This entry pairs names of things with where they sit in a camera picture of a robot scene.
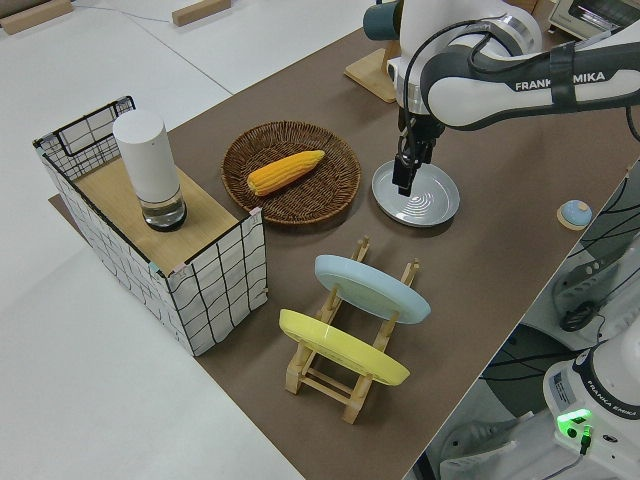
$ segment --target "brown tabletop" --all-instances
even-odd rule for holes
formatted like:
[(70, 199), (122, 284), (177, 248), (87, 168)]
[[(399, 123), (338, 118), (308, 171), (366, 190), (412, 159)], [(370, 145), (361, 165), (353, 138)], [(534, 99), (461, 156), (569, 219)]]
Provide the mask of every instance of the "brown tabletop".
[[(340, 225), (267, 227), (269, 301), (198, 357), (309, 479), (402, 478), (578, 241), (556, 219), (557, 208), (581, 199), (598, 211), (638, 154), (623, 110), (447, 130), (433, 162), (457, 183), (460, 209), (435, 228), (403, 226), (382, 213), (370, 186), (375, 169), (393, 157), (397, 105), (343, 75), (375, 48), (355, 32), (170, 132), (178, 165), (238, 215), (220, 163), (233, 140), (258, 124), (323, 126), (362, 164), (360, 190)], [(398, 387), (374, 384), (352, 426), (329, 397), (305, 386), (297, 396), (285, 391), (295, 344), (278, 328), (278, 312), (315, 314), (326, 296), (315, 257), (349, 256), (363, 235), (371, 238), (368, 263), (393, 276), (421, 260), (414, 288), (433, 312), (396, 328), (387, 352), (411, 375)], [(349, 306), (334, 325), (369, 341), (378, 327)]]

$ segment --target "woven tray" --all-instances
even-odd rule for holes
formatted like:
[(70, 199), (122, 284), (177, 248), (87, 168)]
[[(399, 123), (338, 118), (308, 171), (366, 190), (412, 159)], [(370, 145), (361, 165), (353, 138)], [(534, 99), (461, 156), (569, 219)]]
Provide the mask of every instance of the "woven tray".
[[(324, 150), (318, 166), (267, 196), (247, 186), (254, 170), (304, 150)], [(304, 122), (280, 121), (257, 126), (229, 147), (222, 162), (222, 181), (242, 208), (262, 208), (266, 221), (307, 225), (327, 220), (349, 206), (360, 184), (360, 163), (351, 147), (332, 132)]]

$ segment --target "corn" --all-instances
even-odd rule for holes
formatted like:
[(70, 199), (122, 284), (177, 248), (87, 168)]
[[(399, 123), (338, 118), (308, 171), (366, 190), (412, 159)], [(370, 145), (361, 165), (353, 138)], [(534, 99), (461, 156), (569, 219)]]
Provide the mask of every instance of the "corn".
[(324, 150), (307, 150), (281, 158), (251, 172), (247, 185), (254, 195), (268, 195), (313, 170), (323, 158)]

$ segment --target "white cylinder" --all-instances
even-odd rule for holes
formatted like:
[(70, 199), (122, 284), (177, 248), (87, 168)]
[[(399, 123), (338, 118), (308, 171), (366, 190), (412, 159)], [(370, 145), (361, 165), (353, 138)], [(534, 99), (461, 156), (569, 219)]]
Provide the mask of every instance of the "white cylinder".
[(137, 197), (165, 202), (180, 189), (169, 138), (162, 118), (145, 110), (130, 110), (113, 124), (113, 136)]

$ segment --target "toaster oven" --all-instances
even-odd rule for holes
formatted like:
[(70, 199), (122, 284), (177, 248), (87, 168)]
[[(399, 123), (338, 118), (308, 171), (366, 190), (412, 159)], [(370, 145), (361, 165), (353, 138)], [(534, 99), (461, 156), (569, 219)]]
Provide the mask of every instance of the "toaster oven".
[(557, 0), (549, 21), (585, 39), (640, 20), (640, 0)]

